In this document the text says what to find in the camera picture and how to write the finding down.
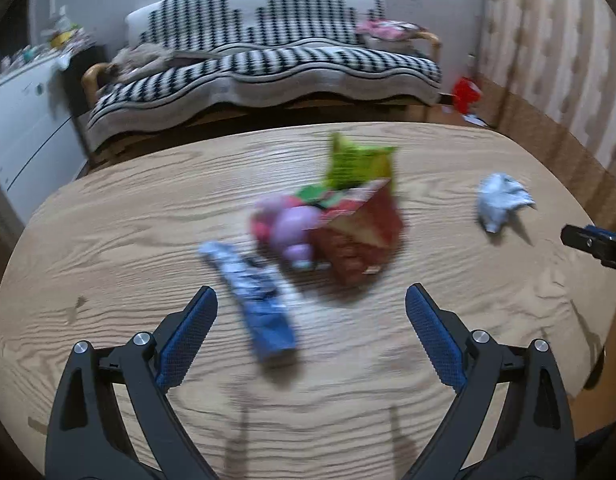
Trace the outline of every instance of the wooden armrest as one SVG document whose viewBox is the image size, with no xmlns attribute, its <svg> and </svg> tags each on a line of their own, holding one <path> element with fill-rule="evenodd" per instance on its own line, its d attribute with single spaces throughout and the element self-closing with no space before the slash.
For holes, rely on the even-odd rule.
<svg viewBox="0 0 616 480">
<path fill-rule="evenodd" d="M 90 108 L 94 108 L 97 103 L 97 90 L 99 90 L 97 78 L 110 65 L 111 63 L 97 63 L 86 70 L 86 73 L 82 76 L 83 91 L 86 94 L 86 100 Z"/>
<path fill-rule="evenodd" d="M 413 37 L 414 40 L 426 40 L 432 45 L 432 55 L 430 59 L 435 63 L 438 63 L 441 59 L 441 40 L 436 34 L 428 32 L 427 30 L 419 30 Z"/>
</svg>

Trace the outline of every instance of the yellow-green package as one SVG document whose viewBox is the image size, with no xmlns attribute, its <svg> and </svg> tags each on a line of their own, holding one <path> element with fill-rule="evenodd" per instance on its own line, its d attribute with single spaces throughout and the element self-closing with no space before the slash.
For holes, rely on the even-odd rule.
<svg viewBox="0 0 616 480">
<path fill-rule="evenodd" d="M 394 146 L 360 146 L 334 132 L 326 185 L 345 189 L 377 178 L 392 178 L 394 150 Z"/>
</svg>

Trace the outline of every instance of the purple toy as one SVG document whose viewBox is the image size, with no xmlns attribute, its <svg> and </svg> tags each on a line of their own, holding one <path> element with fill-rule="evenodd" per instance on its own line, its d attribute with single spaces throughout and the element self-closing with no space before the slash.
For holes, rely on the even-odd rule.
<svg viewBox="0 0 616 480">
<path fill-rule="evenodd" d="M 257 204 L 251 220 L 252 234 L 267 244 L 294 269 L 308 269 L 313 263 L 313 249 L 308 230 L 316 227 L 321 209 L 296 196 L 272 195 Z"/>
</svg>

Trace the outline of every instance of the red object on floor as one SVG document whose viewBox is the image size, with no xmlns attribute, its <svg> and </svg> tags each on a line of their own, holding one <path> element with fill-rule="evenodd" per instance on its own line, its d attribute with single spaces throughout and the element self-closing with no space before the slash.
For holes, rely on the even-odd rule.
<svg viewBox="0 0 616 480">
<path fill-rule="evenodd" d="M 470 113 L 470 105 L 481 99 L 481 90 L 476 83 L 467 77 L 462 77 L 453 88 L 453 105 L 463 115 Z"/>
<path fill-rule="evenodd" d="M 377 272 L 399 244 L 403 222 L 389 183 L 382 178 L 348 190 L 310 232 L 313 245 L 345 285 Z"/>
</svg>

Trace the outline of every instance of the wood grain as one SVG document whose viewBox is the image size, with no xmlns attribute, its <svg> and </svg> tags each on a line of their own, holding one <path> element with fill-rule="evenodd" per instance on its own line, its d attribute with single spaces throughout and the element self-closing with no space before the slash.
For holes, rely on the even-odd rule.
<svg viewBox="0 0 616 480">
<path fill-rule="evenodd" d="M 361 290 L 328 276 L 284 274 L 299 338 L 296 367 L 264 372 L 227 287 L 196 255 L 221 239 L 250 250 L 251 207 L 267 192 L 316 182 L 341 131 L 398 146 L 397 199 L 407 224 L 390 265 Z M 492 171 L 537 202 L 498 238 L 476 222 L 475 190 Z M 422 282 L 469 329 L 527 345 L 548 339 L 575 396 L 616 309 L 616 272 L 561 245 L 588 217 L 535 158 L 487 130 L 412 123 L 322 124 L 205 140 L 143 156 L 60 189 L 35 213 L 0 288 L 0 417 L 42 470 L 47 424 L 70 348 L 123 344 L 214 287 L 219 315 L 169 400 L 222 478 L 400 478 L 453 400 L 408 323 Z M 487 447 L 497 392 L 469 460 Z M 118 392 L 133 442 L 150 453 Z"/>
</svg>

